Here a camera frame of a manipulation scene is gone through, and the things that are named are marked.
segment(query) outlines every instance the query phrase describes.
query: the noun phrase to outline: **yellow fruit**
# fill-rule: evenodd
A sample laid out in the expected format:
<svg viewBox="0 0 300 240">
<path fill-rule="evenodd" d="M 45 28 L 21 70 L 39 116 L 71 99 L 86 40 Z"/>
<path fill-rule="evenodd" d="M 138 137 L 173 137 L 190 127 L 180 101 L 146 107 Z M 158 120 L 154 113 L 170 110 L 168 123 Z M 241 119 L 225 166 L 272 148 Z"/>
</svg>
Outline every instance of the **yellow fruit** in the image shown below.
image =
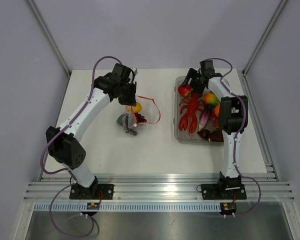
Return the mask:
<svg viewBox="0 0 300 240">
<path fill-rule="evenodd" d="M 130 112 L 131 111 L 131 106 L 125 106 L 125 110 L 127 111 L 127 112 Z M 139 103 L 139 102 L 136 102 L 136 106 L 133 106 L 132 107 L 132 111 L 134 112 L 134 113 L 138 113 L 138 112 L 140 112 L 142 110 L 142 106 L 141 106 L 141 104 Z"/>
</svg>

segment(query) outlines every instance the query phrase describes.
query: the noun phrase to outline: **transparent bag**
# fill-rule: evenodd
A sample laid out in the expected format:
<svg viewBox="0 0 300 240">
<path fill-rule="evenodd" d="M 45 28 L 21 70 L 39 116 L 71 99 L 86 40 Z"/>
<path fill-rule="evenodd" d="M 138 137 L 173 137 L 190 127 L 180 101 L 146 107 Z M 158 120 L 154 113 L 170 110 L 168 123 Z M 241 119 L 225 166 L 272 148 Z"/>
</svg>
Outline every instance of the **transparent bag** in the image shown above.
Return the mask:
<svg viewBox="0 0 300 240">
<path fill-rule="evenodd" d="M 123 127 L 126 134 L 138 135 L 147 125 L 157 124 L 161 119 L 160 110 L 153 98 L 135 96 L 137 106 L 125 106 L 116 123 Z"/>
</svg>

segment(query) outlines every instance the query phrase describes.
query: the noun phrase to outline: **white table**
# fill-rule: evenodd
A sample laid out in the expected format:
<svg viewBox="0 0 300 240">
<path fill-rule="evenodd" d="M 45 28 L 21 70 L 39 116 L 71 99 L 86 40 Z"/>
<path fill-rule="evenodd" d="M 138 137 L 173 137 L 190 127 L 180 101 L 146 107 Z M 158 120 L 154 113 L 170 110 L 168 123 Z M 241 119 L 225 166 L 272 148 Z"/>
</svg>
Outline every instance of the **white table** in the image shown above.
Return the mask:
<svg viewBox="0 0 300 240">
<path fill-rule="evenodd" d="M 95 76 L 111 70 L 97 70 Z M 216 69 L 224 74 L 227 69 Z M 176 78 L 188 69 L 138 69 L 135 77 L 137 95 L 154 98 L 161 121 L 146 126 L 138 136 L 131 136 L 116 125 L 125 107 L 113 100 L 95 118 L 85 132 L 81 145 L 86 151 L 85 162 L 95 174 L 199 174 L 218 173 L 223 163 L 223 146 L 181 144 L 174 137 L 174 85 Z M 237 71 L 226 78 L 234 92 L 243 94 Z M 74 70 L 65 94 L 58 124 L 65 121 L 89 94 L 91 70 Z M 251 116 L 241 141 L 242 173 L 266 173 Z M 61 168 L 48 156 L 48 171 Z"/>
</svg>

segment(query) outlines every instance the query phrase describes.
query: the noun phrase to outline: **purple cable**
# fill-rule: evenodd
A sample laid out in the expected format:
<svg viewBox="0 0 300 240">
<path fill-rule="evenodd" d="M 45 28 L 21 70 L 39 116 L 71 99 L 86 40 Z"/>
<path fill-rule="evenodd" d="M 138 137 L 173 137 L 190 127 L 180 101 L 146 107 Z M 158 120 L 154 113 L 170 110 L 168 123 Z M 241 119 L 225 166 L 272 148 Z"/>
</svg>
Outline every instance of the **purple cable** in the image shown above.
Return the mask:
<svg viewBox="0 0 300 240">
<path fill-rule="evenodd" d="M 86 106 L 88 105 L 88 103 L 90 102 L 91 100 L 91 97 L 92 97 L 92 94 L 93 94 L 93 91 L 94 91 L 94 81 L 95 81 L 95 71 L 96 71 L 96 68 L 98 66 L 98 64 L 103 60 L 103 59 L 114 59 L 114 60 L 117 60 L 120 64 L 121 61 L 114 57 L 114 56 L 104 56 L 102 58 L 100 58 L 96 63 L 95 65 L 93 66 L 93 70 L 92 70 L 92 82 L 91 82 L 91 88 L 90 88 L 90 93 L 89 93 L 89 96 L 88 96 L 88 99 L 87 101 L 84 103 L 84 105 L 81 107 L 81 109 L 77 112 L 77 114 L 70 120 L 69 122 L 69 125 L 66 125 L 63 129 L 61 129 L 44 147 L 42 153 L 41 153 L 41 158 L 40 158 L 40 166 L 41 166 L 41 169 L 42 171 L 45 173 L 45 174 L 49 174 L 49 175 L 52 175 L 52 174 L 57 174 L 57 173 L 60 173 L 62 171 L 67 171 L 68 168 L 61 168 L 59 170 L 56 170 L 56 171 L 47 171 L 45 169 L 45 164 L 44 164 L 44 159 L 45 159 L 45 155 L 46 155 L 46 152 L 49 148 L 49 146 L 54 142 L 54 140 L 59 137 L 67 128 L 70 127 L 70 125 L 79 117 L 79 115 L 85 110 Z"/>
<path fill-rule="evenodd" d="M 237 136 L 238 136 L 238 134 L 239 134 L 239 133 L 242 131 L 242 129 L 244 129 L 244 127 L 245 127 L 246 116 L 247 116 L 247 113 L 246 113 L 246 106 L 245 106 L 244 101 L 241 99 L 241 97 L 239 97 L 238 95 L 232 93 L 232 92 L 230 91 L 230 89 L 228 88 L 228 86 L 227 86 L 224 82 L 222 82 L 222 80 L 225 78 L 225 76 L 227 76 L 229 73 L 232 72 L 232 70 L 234 69 L 234 67 L 232 66 L 232 64 L 231 64 L 229 61 L 227 61 L 227 60 L 225 60 L 225 59 L 223 59 L 223 58 L 212 57 L 212 58 L 208 58 L 208 59 L 206 59 L 206 60 L 204 60 L 204 61 L 208 61 L 208 60 L 220 60 L 220 61 L 226 62 L 226 63 L 229 64 L 229 66 L 230 66 L 230 70 L 229 70 L 225 75 L 223 75 L 223 76 L 220 78 L 220 82 L 221 82 L 222 86 L 226 89 L 226 91 L 227 91 L 229 94 L 231 94 L 232 96 L 236 97 L 236 98 L 240 101 L 240 103 L 242 104 L 242 107 L 243 107 L 243 121 L 242 121 L 242 123 L 241 123 L 241 126 L 240 126 L 239 130 L 236 132 L 236 134 L 235 134 L 235 136 L 234 136 L 234 138 L 236 139 Z M 233 163 L 237 163 L 237 160 L 236 160 L 236 148 L 237 148 L 237 141 L 235 140 L 235 141 L 234 141 L 234 145 L 233 145 Z M 253 177 L 250 177 L 250 176 L 243 176 L 242 173 L 240 172 L 239 168 L 237 167 L 237 165 L 234 165 L 234 168 L 235 168 L 235 170 L 237 171 L 237 173 L 239 174 L 239 176 L 240 176 L 241 178 L 243 178 L 243 179 L 250 179 L 250 180 L 254 181 L 255 184 L 256 184 L 257 187 L 258 187 L 258 190 L 259 190 L 259 197 L 258 197 L 258 200 L 257 200 L 256 204 L 254 205 L 254 207 L 251 208 L 249 211 L 247 211 L 247 212 L 245 212 L 245 213 L 240 213 L 240 214 L 235 215 L 236 217 L 242 217 L 242 216 L 245 216 L 245 215 L 250 214 L 250 213 L 251 213 L 253 210 L 255 210 L 255 209 L 257 208 L 257 206 L 259 205 L 260 200 L 261 200 L 261 187 L 260 187 L 260 184 L 258 183 L 258 181 L 255 180 Z"/>
<path fill-rule="evenodd" d="M 59 170 L 56 170 L 56 171 L 47 171 L 45 169 L 45 165 L 44 165 L 44 159 L 45 159 L 45 155 L 46 155 L 46 152 L 49 148 L 49 146 L 54 142 L 54 140 L 59 137 L 66 129 L 68 129 L 71 124 L 80 116 L 80 114 L 85 110 L 86 106 L 88 105 L 88 103 L 90 102 L 91 100 L 91 97 L 92 97 L 92 94 L 93 94 L 93 91 L 94 91 L 94 81 L 95 81 L 95 71 L 96 71 L 96 68 L 98 66 L 98 64 L 103 60 L 103 59 L 114 59 L 114 60 L 117 60 L 120 64 L 121 61 L 119 59 L 117 59 L 116 57 L 114 56 L 104 56 L 102 58 L 100 58 L 94 65 L 93 67 L 93 70 L 92 70 L 92 82 L 91 82 L 91 88 L 90 88 L 90 94 L 88 96 L 88 99 L 87 101 L 84 103 L 84 105 L 81 107 L 81 109 L 77 112 L 77 114 L 73 117 L 73 119 L 70 120 L 69 124 L 66 125 L 64 128 L 62 128 L 44 147 L 42 153 L 41 153 L 41 157 L 40 157 L 40 166 L 41 166 L 41 169 L 42 171 L 45 173 L 45 174 L 49 174 L 49 175 L 52 175 L 52 174 L 57 174 L 57 173 L 60 173 L 62 171 L 68 171 L 69 169 L 68 168 L 61 168 Z M 76 177 L 74 176 L 74 174 L 71 172 L 71 171 L 68 171 L 69 174 L 73 177 L 73 179 L 76 181 Z M 54 228 L 61 234 L 65 235 L 65 236 L 68 236 L 68 237 L 71 237 L 71 238 L 77 238 L 77 239 L 81 239 L 81 238 L 85 238 L 87 237 L 94 229 L 94 222 L 97 224 L 96 220 L 91 217 L 91 216 L 88 216 L 90 218 L 90 220 L 92 221 L 92 227 L 91 227 L 91 230 L 85 234 L 85 235 L 81 235 L 81 236 L 76 236 L 76 235 L 71 235 L 71 234 L 68 234 L 64 231 L 62 231 L 58 226 L 57 224 L 55 223 L 54 219 L 53 219 L 53 216 L 52 216 L 52 206 L 53 206 L 53 203 L 54 201 L 56 200 L 57 196 L 63 191 L 65 190 L 66 188 L 68 187 L 71 187 L 73 186 L 75 183 L 72 183 L 72 184 L 69 184 L 68 186 L 62 188 L 55 196 L 54 198 L 52 199 L 51 201 L 51 204 L 50 204 L 50 208 L 49 208 L 49 215 L 50 215 L 50 220 L 52 222 L 52 225 L 54 226 Z"/>
</svg>

